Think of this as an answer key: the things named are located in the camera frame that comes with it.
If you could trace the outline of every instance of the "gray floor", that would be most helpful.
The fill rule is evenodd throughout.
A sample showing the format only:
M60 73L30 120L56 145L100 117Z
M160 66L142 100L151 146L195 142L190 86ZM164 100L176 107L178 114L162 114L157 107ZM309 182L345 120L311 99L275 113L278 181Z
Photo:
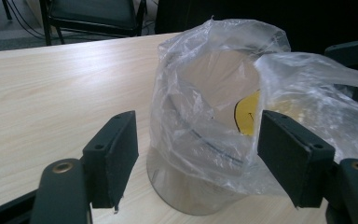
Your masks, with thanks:
M14 10L16 10L15 6L17 7L20 14L16 12L16 15L24 27L21 27L21 24L16 20L15 14L12 11L10 11L10 14L13 20L10 21L7 19L2 0L0 0L0 51L44 47L45 39L42 36L43 28L35 19L34 14L28 7L26 1L8 0L8 2L12 5ZM138 2L139 0L134 0L136 8L138 6ZM154 20L157 14L157 4L155 4L152 0L148 0L147 7L148 14L145 15L143 35L153 35ZM24 18L30 27L22 21L21 17ZM65 38L67 44L111 38L100 35L79 35L70 33L66 33L65 35L67 36ZM53 45L60 45L58 38L53 40Z

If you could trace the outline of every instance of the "light wood tabletop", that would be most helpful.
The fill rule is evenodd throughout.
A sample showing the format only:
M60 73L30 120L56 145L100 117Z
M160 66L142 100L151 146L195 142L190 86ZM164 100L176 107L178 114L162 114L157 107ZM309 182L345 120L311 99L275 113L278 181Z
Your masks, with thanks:
M79 159L111 117L135 110L140 156L118 214L93 209L94 223L325 223L325 202L296 209L287 197L255 195L195 217L159 198L146 173L149 109L158 44L173 36L0 52L0 205L38 188L50 163Z

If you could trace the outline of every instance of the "yellow object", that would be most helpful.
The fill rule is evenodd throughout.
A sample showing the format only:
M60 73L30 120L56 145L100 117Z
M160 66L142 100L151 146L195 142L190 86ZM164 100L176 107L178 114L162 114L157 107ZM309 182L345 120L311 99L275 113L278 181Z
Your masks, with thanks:
M257 109L260 91L255 91L251 95L241 99L235 106L235 122L238 130L246 135L254 134L255 111Z

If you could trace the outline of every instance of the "plastic wrap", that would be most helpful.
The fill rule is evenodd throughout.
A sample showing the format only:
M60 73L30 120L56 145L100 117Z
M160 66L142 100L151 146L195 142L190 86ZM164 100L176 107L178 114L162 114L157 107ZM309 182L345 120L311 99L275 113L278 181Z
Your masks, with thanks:
M264 55L255 67L261 76L259 112L268 109L295 119L336 149L336 162L358 159L358 102L349 97L350 88L342 88L358 87L357 70L310 53Z
M162 199L206 215L246 194L280 191L233 117L259 89L255 60L285 51L283 30L247 20L207 21L158 47L147 170Z

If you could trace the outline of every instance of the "table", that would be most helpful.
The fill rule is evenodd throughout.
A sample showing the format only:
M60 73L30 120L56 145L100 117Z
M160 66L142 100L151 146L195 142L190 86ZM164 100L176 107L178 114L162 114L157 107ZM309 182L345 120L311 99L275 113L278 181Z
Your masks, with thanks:
M146 173L157 46L174 34L0 52L0 204L38 187L43 169L82 148L114 115L135 110L139 158L120 211L92 210L94 223L325 223L321 209L289 198L248 196L193 217L163 202Z

